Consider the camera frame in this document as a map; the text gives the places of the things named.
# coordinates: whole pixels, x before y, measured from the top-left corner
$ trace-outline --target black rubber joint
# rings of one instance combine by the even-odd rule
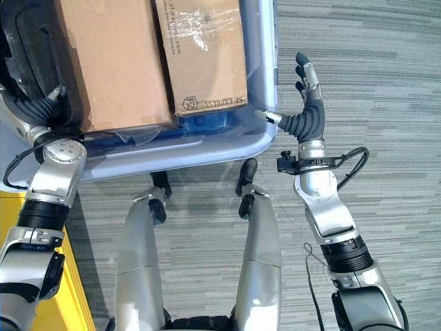
[[[69,207],[57,203],[26,200],[17,226],[61,231],[68,218]]]
[[[167,214],[165,213],[163,203],[158,199],[152,199],[149,201],[150,211],[154,215],[154,224],[159,225],[165,222]]]
[[[321,100],[308,100],[303,112],[296,116],[282,116],[278,127],[297,138],[298,143],[323,140],[325,108]]]
[[[15,322],[11,321],[7,317],[0,316],[0,330],[20,331],[20,328]]]
[[[27,283],[0,283],[0,294],[19,295],[28,303],[37,300],[40,289]]]
[[[239,207],[239,216],[242,219],[246,219],[250,216],[251,211],[253,209],[253,204],[254,204],[254,195],[246,194],[242,198],[242,202],[240,203],[240,207]]]
[[[373,265],[367,246],[360,236],[320,247],[332,272],[355,272]]]

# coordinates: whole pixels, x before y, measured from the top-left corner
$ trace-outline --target robotic arm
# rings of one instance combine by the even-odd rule
[[[0,330],[30,330],[39,300],[59,289],[64,256],[54,249],[63,241],[86,149],[48,127],[62,87],[34,101],[19,99],[1,85],[0,93],[1,120],[35,147],[41,163],[0,252]]]
[[[358,148],[340,158],[327,157],[323,131],[325,109],[314,65],[302,53],[296,57],[296,72],[302,79],[296,88],[305,108],[297,116],[265,112],[268,122],[295,136],[298,160],[282,153],[278,171],[296,175],[294,191],[305,203],[306,218],[321,247],[329,276],[337,288],[332,302],[341,330],[408,330],[407,318],[371,258],[347,206],[338,196],[341,188],[367,161],[369,152]],[[340,184],[331,169],[349,157],[364,153],[353,172]]]

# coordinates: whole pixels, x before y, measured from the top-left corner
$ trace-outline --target black wire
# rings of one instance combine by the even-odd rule
[[[363,155],[361,156],[361,159],[358,160],[357,164],[355,167],[353,167],[352,171],[349,174],[345,175],[345,178],[338,183],[337,185],[337,191],[339,191],[343,186],[345,186],[346,184],[348,184],[348,182],[353,179],[353,177],[359,173],[359,171],[362,170],[362,168],[365,166],[365,164],[367,163],[367,160],[369,159],[369,150],[365,147],[359,147],[356,148],[355,150],[352,150],[351,152],[349,152],[348,154],[346,154],[347,159],[351,159],[357,155],[359,155],[360,153],[363,153]]]
[[[44,146],[46,146],[47,144],[53,143],[54,141],[57,141],[60,139],[69,139],[69,138],[78,139],[79,137],[80,137],[79,135],[71,135],[71,134],[57,136],[55,138],[49,139],[48,141],[45,141],[44,143],[41,143],[37,146],[29,148],[28,150],[25,150],[24,152],[16,155],[15,158],[11,161],[11,163],[9,163],[8,167],[6,167],[5,174],[3,176],[3,184],[5,186],[8,186],[9,188],[14,188],[16,190],[27,190],[28,189],[27,186],[20,186],[20,185],[11,184],[8,179],[9,176],[11,175],[11,173],[23,161],[23,159],[25,157],[27,157],[29,154],[32,154],[36,150],[39,150],[39,149],[43,148]]]
[[[314,293],[314,289],[312,287],[312,281],[311,281],[311,272],[309,271],[309,264],[308,264],[308,257],[313,257],[317,261],[319,261],[321,264],[323,264],[325,267],[327,266],[325,262],[320,260],[315,254],[312,252],[312,246],[310,243],[303,243],[303,248],[307,251],[308,255],[305,256],[305,266],[306,266],[306,272],[308,274],[308,284],[309,284],[309,291],[311,292],[312,301],[314,302],[314,306],[316,307],[317,312],[317,319],[318,324],[320,325],[320,331],[325,331],[325,326],[323,325],[322,320],[322,314],[320,312],[320,307],[318,307],[316,294]]]

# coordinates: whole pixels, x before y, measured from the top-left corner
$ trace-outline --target silver metal arm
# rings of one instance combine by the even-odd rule
[[[161,274],[151,201],[164,201],[152,188],[134,199],[123,226],[116,269],[116,329],[161,330],[165,325]]]
[[[325,142],[308,141],[300,144],[298,157],[326,157]],[[305,203],[306,217],[318,244],[322,250],[330,253],[325,255],[330,269],[329,276],[341,291],[343,304],[345,298],[350,301],[345,307],[352,317],[352,328],[359,330],[373,323],[386,323],[404,329],[400,307],[378,264],[371,259],[367,249],[366,252],[362,249],[364,243],[347,206],[338,196],[333,172],[323,170],[296,176],[294,190]],[[353,250],[344,248],[351,245],[354,246]],[[352,291],[351,294],[345,292],[362,288],[376,288],[382,295],[371,290]],[[371,314],[367,314],[363,307],[369,307]]]
[[[342,330],[404,330],[404,310],[371,258],[348,207],[338,196],[336,176],[325,170],[330,166],[324,164],[328,160],[323,139],[325,110],[314,65],[301,53],[296,61],[301,78],[296,88],[305,103],[303,113],[290,117],[264,111],[257,115],[299,142],[298,160],[284,152],[278,169],[296,175],[294,191],[305,204],[306,218],[327,260],[329,276],[338,288],[332,297],[338,324]]]
[[[277,331],[282,300],[282,254],[276,215],[269,195],[258,186],[243,188],[249,203],[248,235],[237,291],[234,322],[238,331]]]
[[[41,121],[27,122],[25,106],[12,101],[3,86],[0,92],[0,116],[11,131],[31,145],[50,132],[39,125]],[[60,88],[55,89],[47,100],[54,101],[60,93]],[[47,100],[39,102],[49,108]],[[43,148],[43,163],[26,192],[17,226],[9,229],[0,251],[1,330],[30,330],[39,300],[58,292],[64,256],[54,249],[62,244],[86,154],[84,146],[71,139],[59,139]]]

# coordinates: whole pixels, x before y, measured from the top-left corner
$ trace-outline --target gray carpet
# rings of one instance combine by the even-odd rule
[[[294,57],[314,60],[329,154],[367,146],[371,158],[341,197],[404,301],[412,330],[441,325],[441,5],[435,1],[279,1],[280,111],[302,108]],[[276,172],[296,142],[279,133],[258,156],[256,183],[272,193],[283,248],[281,330],[318,330],[304,267],[314,242],[293,178]],[[229,314],[247,224],[234,196],[241,162],[169,173],[168,220],[157,227],[165,307],[174,318]],[[345,170],[336,174],[342,178]],[[68,230],[98,330],[114,314],[114,272],[130,199],[148,175],[83,183]],[[312,262],[326,330],[337,330],[324,268]]]

